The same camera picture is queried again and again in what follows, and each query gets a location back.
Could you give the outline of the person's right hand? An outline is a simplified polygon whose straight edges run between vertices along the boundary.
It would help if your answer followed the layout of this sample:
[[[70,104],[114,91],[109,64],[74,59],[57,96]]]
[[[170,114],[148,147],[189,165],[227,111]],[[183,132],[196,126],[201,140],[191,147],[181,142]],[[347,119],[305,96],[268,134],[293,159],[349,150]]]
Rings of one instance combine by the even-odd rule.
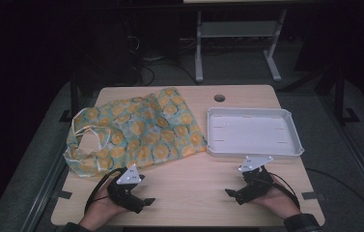
[[[267,208],[281,219],[287,219],[301,213],[292,199],[278,188],[271,188],[266,194],[252,200],[252,203]]]

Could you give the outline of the white metal table frame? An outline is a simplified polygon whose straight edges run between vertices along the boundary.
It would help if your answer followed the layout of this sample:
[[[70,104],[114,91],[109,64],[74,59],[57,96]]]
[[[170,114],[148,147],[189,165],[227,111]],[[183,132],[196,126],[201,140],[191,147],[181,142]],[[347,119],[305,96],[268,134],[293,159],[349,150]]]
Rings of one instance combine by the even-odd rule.
[[[282,77],[275,64],[273,55],[287,15],[286,9],[281,9],[275,20],[236,20],[236,21],[206,21],[203,11],[197,13],[196,51],[195,51],[195,80],[204,81],[202,39],[214,38],[269,38],[271,43],[263,51],[271,77],[280,82]]]

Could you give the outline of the person's left hand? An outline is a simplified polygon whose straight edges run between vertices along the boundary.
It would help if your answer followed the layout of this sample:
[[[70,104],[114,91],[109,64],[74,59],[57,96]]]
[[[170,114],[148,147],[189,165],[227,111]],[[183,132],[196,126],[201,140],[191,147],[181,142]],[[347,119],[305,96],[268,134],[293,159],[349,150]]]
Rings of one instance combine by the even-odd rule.
[[[99,227],[110,221],[113,217],[125,213],[126,209],[115,204],[108,196],[107,187],[111,184],[109,179],[98,191],[94,202],[89,206],[84,222],[86,225]]]

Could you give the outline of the black metal stand post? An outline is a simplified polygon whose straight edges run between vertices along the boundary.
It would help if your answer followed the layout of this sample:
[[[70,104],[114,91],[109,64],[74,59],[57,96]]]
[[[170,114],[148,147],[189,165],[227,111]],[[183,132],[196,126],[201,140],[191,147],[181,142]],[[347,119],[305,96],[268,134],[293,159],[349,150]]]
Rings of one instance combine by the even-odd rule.
[[[74,72],[70,77],[70,110],[65,110],[60,122],[70,122],[79,110],[77,75]]]
[[[334,114],[341,125],[344,125],[345,123],[358,123],[359,118],[353,109],[344,108],[344,94],[345,72],[343,68],[340,68],[335,80]]]

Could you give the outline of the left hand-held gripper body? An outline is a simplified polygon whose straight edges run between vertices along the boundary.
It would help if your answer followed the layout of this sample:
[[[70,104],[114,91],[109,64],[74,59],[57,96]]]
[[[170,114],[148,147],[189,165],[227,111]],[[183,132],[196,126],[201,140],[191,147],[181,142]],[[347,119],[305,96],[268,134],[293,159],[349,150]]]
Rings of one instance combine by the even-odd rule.
[[[142,199],[134,196],[131,191],[141,182],[138,181],[139,172],[135,164],[131,167],[124,167],[112,170],[107,174],[110,177],[118,172],[111,184],[107,187],[109,198],[117,205],[139,214],[144,208]]]

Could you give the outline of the white plastic tray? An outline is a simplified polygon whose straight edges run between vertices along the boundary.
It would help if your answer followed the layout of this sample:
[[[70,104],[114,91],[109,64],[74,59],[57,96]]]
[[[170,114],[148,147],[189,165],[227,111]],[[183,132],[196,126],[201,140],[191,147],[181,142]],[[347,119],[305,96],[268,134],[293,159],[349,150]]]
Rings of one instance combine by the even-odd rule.
[[[272,156],[293,160],[303,152],[292,113],[286,109],[208,110],[208,153],[214,157]]]

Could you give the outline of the yellow flower print fabric bag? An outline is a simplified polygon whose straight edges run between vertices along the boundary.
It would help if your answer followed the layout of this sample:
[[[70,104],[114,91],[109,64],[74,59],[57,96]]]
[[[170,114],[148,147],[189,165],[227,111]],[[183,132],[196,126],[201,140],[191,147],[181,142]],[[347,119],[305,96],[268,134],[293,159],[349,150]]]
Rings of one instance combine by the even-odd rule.
[[[145,168],[207,150],[207,140],[175,87],[113,100],[72,119],[65,161],[80,177]]]

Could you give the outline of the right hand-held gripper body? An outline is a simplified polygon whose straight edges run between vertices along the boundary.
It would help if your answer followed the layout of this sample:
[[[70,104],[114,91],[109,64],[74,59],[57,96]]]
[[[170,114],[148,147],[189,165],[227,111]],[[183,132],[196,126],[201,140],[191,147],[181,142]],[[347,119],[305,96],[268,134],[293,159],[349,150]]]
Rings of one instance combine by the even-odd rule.
[[[245,182],[246,186],[237,191],[236,201],[239,205],[252,201],[266,194],[272,185],[272,178],[268,174],[265,165],[272,161],[272,157],[247,156],[238,168],[239,172],[251,172],[251,180]]]

